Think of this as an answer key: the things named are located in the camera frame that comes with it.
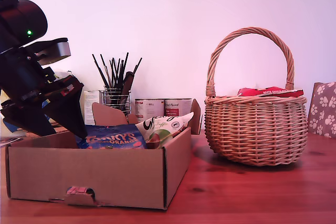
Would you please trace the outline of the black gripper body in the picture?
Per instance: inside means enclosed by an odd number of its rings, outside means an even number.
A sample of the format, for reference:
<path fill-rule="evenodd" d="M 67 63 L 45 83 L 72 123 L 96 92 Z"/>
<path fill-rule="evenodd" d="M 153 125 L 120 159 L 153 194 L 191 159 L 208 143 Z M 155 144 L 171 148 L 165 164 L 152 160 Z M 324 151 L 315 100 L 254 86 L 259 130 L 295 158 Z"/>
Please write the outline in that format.
<path fill-rule="evenodd" d="M 63 103 L 82 88 L 73 75 L 57 79 L 51 67 L 43 68 L 37 56 L 23 47 L 1 53 L 1 89 L 18 106 L 45 100 Z"/>

